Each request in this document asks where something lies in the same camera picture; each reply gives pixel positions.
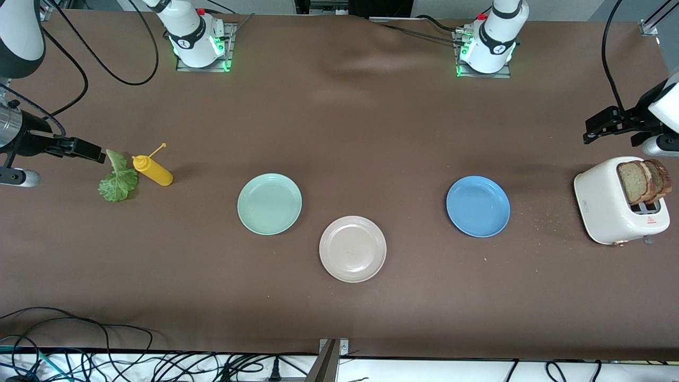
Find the blue plate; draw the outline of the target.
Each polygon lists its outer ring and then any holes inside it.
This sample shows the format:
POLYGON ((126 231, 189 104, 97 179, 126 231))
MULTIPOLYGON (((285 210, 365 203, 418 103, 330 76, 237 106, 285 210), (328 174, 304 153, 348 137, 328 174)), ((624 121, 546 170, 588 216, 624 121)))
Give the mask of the blue plate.
POLYGON ((483 176, 466 176, 451 184, 445 206, 454 227, 476 238, 499 234, 511 217, 507 193, 497 182, 483 176))

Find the green lettuce leaf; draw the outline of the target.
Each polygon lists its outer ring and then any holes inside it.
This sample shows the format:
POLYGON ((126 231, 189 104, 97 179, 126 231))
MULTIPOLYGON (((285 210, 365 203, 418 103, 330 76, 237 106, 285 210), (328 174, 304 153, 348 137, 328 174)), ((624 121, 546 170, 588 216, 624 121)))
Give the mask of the green lettuce leaf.
POLYGON ((106 149, 112 171, 99 182, 99 194, 105 201, 120 202, 138 186, 138 173, 128 167, 128 160, 118 152, 106 149))

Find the metal post bracket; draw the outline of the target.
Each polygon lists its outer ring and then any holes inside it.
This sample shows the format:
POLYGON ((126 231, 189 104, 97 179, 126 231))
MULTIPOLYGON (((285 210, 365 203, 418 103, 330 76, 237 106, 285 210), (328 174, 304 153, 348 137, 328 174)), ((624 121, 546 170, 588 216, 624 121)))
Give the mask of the metal post bracket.
POLYGON ((348 353, 348 338, 321 338, 318 357, 304 382, 337 382, 340 358, 348 353))

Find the beige plate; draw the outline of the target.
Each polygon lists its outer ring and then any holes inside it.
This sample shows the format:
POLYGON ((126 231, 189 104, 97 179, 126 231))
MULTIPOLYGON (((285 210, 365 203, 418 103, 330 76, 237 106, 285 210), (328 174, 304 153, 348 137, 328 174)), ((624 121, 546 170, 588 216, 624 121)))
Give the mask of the beige plate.
POLYGON ((356 215, 330 223, 320 237, 319 258, 327 273, 346 283, 370 280, 383 267, 387 242, 380 227, 356 215))

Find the brown table cover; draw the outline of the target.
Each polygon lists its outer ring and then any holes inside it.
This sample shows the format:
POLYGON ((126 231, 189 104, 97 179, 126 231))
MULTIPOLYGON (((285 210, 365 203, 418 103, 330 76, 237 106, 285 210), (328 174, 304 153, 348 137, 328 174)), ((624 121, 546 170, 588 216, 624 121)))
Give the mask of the brown table cover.
POLYGON ((622 247, 589 239, 574 177, 628 135, 582 143, 613 104, 604 25, 529 22, 509 79, 457 77, 454 50, 354 16, 253 15, 228 73, 181 73, 167 41, 145 85, 99 67, 60 15, 46 28, 90 88, 66 131, 175 177, 129 199, 98 193, 109 164, 37 155, 36 188, 0 186, 0 335, 55 307, 156 331, 157 350, 315 352, 344 337, 361 356, 679 359, 679 191, 670 227, 622 247), (279 173, 302 210, 272 236, 240 222, 256 176, 279 173), (497 182, 507 227, 466 235, 451 184, 497 182), (344 216, 383 232, 370 280, 332 277, 320 237, 344 216))

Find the black equipment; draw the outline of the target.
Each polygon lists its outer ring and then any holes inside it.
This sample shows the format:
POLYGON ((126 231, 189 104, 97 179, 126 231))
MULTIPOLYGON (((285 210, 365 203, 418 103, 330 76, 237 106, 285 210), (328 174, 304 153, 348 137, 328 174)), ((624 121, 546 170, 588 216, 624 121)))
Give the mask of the black equipment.
POLYGON ((370 17, 409 18, 414 0, 294 0, 298 14, 348 14, 370 17))

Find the yellow mustard squeeze bottle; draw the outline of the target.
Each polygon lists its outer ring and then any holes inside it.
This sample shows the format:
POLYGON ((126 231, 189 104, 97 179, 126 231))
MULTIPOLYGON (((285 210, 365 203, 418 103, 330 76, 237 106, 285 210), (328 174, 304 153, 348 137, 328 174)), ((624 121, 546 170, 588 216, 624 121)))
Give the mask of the yellow mustard squeeze bottle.
POLYGON ((173 175, 170 171, 165 169, 165 167, 158 164, 153 160, 153 155, 158 153, 162 148, 167 147, 165 143, 162 143, 159 148, 154 150, 149 155, 134 155, 133 156, 133 166, 134 169, 144 176, 147 176, 155 183, 160 186, 170 186, 173 182, 173 175))

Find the mint green plate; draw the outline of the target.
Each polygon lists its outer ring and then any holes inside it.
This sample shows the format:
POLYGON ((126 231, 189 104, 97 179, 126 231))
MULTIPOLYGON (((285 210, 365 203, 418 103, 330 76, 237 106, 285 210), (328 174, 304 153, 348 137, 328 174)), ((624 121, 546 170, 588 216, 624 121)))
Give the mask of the mint green plate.
POLYGON ((240 222, 258 235, 278 235, 298 220, 302 193, 291 178, 266 173, 248 181, 237 200, 240 222))

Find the brown bread slice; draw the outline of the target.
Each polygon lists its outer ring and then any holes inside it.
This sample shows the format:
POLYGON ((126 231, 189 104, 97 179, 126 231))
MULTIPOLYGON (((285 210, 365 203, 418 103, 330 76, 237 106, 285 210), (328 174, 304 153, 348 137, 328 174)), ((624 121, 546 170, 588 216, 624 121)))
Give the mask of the brown bread slice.
POLYGON ((628 204, 649 203, 655 192, 650 170, 640 160, 621 163, 616 167, 628 204))
POLYGON ((651 173, 651 178, 655 184, 655 194, 647 201, 647 205, 655 203, 664 198, 672 191, 672 179, 662 162, 656 159, 648 159, 643 161, 651 173))

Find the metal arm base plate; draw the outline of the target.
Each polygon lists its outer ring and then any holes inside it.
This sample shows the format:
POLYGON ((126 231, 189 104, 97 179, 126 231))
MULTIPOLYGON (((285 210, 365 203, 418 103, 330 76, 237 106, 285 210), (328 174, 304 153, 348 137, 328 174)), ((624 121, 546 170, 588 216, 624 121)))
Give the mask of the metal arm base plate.
POLYGON ((236 32, 238 24, 235 22, 228 22, 224 27, 219 29, 216 34, 220 36, 210 36, 212 53, 215 55, 215 60, 205 67, 190 67, 187 65, 175 51, 177 58, 176 70, 177 72, 207 72, 207 73, 228 73, 231 71, 233 62, 233 51, 236 43, 236 32))
POLYGON ((499 45, 488 48, 482 41, 473 36, 471 30, 458 28, 451 33, 456 43, 456 75, 457 77, 509 79, 511 70, 509 61, 516 42, 511 45, 499 45))

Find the white toaster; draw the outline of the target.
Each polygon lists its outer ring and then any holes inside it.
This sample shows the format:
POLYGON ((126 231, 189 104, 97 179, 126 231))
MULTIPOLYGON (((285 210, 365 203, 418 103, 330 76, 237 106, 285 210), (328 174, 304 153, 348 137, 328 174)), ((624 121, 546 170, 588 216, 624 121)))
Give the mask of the white toaster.
POLYGON ((626 200, 617 168, 638 160, 631 155, 608 159, 575 176, 574 192, 585 230, 599 244, 621 245, 657 235, 670 226, 664 199, 639 211, 626 200))

